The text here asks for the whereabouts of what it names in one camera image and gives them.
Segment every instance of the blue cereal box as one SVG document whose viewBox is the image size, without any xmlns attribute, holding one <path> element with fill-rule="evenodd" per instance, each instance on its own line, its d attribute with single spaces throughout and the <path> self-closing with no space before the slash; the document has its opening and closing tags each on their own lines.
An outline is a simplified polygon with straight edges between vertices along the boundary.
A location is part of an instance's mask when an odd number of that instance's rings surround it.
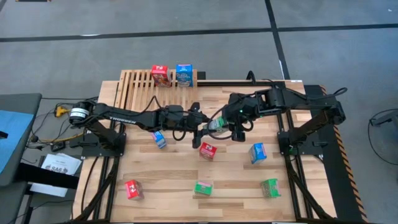
<svg viewBox="0 0 398 224">
<path fill-rule="evenodd" d="M 159 149 L 162 149 L 163 147 L 166 146 L 166 139 L 164 139 L 163 134 L 160 133 L 160 131 L 151 133 L 151 135 L 154 138 L 156 145 L 157 147 L 159 147 Z"/>
<path fill-rule="evenodd" d="M 193 86 L 192 65 L 177 65 L 175 68 L 175 75 L 177 77 L 178 86 L 181 87 Z"/>
<path fill-rule="evenodd" d="M 251 164 L 258 164 L 263 160 L 267 159 L 266 150 L 264 149 L 263 143 L 255 143 L 249 151 Z"/>
</svg>

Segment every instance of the black floor stripe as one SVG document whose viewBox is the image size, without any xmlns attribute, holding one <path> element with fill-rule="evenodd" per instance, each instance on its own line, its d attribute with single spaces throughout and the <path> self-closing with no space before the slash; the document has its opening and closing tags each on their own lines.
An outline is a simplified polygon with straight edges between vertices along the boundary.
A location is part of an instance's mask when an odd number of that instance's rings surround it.
<svg viewBox="0 0 398 224">
<path fill-rule="evenodd" d="M 114 39 L 130 37 L 167 37 L 178 35 L 208 35 L 208 34 L 247 34 L 271 32 L 271 28 L 243 28 L 243 29 L 214 29 L 214 30 L 186 30 L 186 31 L 164 31 L 164 32 L 137 32 L 123 34 L 93 34 L 93 35 L 63 35 L 50 37 L 10 37 L 0 38 L 0 42 L 27 42 L 27 41 L 50 41 L 50 40 L 91 40 L 91 39 Z"/>
<path fill-rule="evenodd" d="M 267 11 L 268 11 L 269 22 L 271 23 L 272 35 L 274 36 L 276 51 L 278 53 L 279 63 L 280 63 L 281 69 L 282 69 L 282 76 L 283 76 L 283 79 L 290 80 L 289 71 L 287 70 L 285 54 L 284 54 L 284 50 L 282 48 L 282 43 L 280 42 L 278 28 L 276 26 L 276 21 L 275 21 L 274 11 L 272 10 L 272 6 L 271 6 L 271 1 L 265 0 L 265 2 L 266 2 L 266 6 L 267 6 Z"/>
<path fill-rule="evenodd" d="M 0 12 L 1 12 L 1 9 L 3 9 L 4 5 L 6 4 L 6 1 L 7 0 L 1 0 L 1 2 L 0 2 Z"/>
<path fill-rule="evenodd" d="M 398 28 L 398 24 L 348 25 L 348 26 L 315 26 L 315 27 L 281 27 L 279 32 L 323 31 L 323 30 L 359 30 Z"/>
</svg>

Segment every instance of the small cereal box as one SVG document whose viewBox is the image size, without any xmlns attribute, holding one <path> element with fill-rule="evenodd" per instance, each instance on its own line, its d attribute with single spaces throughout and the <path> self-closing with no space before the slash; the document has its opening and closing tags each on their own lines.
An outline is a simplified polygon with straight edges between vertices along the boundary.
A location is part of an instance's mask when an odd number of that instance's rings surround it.
<svg viewBox="0 0 398 224">
<path fill-rule="evenodd" d="M 251 164 L 258 164 L 267 159 L 266 150 L 263 143 L 255 143 L 249 151 Z"/>
<path fill-rule="evenodd" d="M 177 65 L 175 75 L 180 87 L 193 87 L 192 65 Z"/>
<path fill-rule="evenodd" d="M 266 198 L 280 197 L 278 179 L 268 179 L 261 183 L 262 193 Z"/>
<path fill-rule="evenodd" d="M 214 146 L 211 146 L 207 143 L 202 143 L 199 149 L 199 155 L 203 157 L 204 159 L 207 159 L 209 161 L 213 161 L 214 155 L 216 154 L 217 148 Z"/>
<path fill-rule="evenodd" d="M 142 193 L 141 183 L 136 180 L 130 180 L 124 183 L 127 192 L 127 199 L 129 200 L 141 200 L 144 199 Z"/>
<path fill-rule="evenodd" d="M 150 74 L 156 86 L 171 87 L 171 79 L 167 71 L 167 65 L 153 65 Z"/>
<path fill-rule="evenodd" d="M 213 190 L 213 185 L 204 183 L 202 181 L 197 181 L 195 185 L 195 194 L 210 196 Z"/>
<path fill-rule="evenodd" d="M 163 134 L 160 131 L 157 131 L 155 133 L 151 133 L 152 138 L 154 138 L 157 147 L 159 149 L 162 149 L 163 147 L 166 146 L 166 139 L 164 139 Z"/>
</svg>

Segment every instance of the red box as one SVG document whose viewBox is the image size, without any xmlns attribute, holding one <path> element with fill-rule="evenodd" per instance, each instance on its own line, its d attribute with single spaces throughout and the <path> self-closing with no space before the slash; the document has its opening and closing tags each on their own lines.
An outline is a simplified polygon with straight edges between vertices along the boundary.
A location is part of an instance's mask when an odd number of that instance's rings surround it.
<svg viewBox="0 0 398 224">
<path fill-rule="evenodd" d="M 150 74 L 156 86 L 171 87 L 171 79 L 167 72 L 167 65 L 153 65 Z"/>
<path fill-rule="evenodd" d="M 124 183 L 127 192 L 127 199 L 129 200 L 141 200 L 144 199 L 142 193 L 141 183 L 136 180 L 130 180 Z"/>
<path fill-rule="evenodd" d="M 217 150 L 216 147 L 211 146 L 204 142 L 200 146 L 199 155 L 209 161 L 212 161 L 214 158 L 214 155 L 216 154 L 216 150 Z"/>
</svg>

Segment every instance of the black and yellow striped edge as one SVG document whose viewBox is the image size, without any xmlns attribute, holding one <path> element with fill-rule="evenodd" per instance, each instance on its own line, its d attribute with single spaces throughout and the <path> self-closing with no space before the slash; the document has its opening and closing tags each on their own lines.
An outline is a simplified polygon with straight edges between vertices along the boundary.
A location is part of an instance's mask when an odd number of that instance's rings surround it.
<svg viewBox="0 0 398 224">
<path fill-rule="evenodd" d="M 326 88 L 323 85 L 320 85 L 320 87 L 322 89 L 323 94 L 326 95 Z M 356 203 L 358 204 L 358 209 L 361 212 L 362 220 L 367 223 L 367 222 L 369 222 L 369 220 L 368 220 L 368 217 L 366 216 L 366 212 L 365 212 L 365 209 L 363 207 L 363 203 L 362 203 L 361 197 L 359 196 L 358 187 L 356 186 L 355 181 L 354 181 L 354 174 L 353 174 L 351 166 L 350 166 L 350 164 L 348 162 L 347 152 L 346 152 L 346 149 L 344 148 L 343 140 L 341 139 L 340 132 L 339 132 L 339 130 L 338 130 L 336 125 L 334 125 L 333 129 L 335 131 L 335 136 L 336 136 L 336 139 L 337 139 L 337 143 L 339 145 L 339 149 L 340 149 L 341 156 L 343 158 L 343 162 L 344 162 L 344 164 L 346 166 L 348 178 L 351 181 L 351 186 L 353 188 L 353 192 L 354 192 L 354 195 L 356 197 Z"/>
</svg>

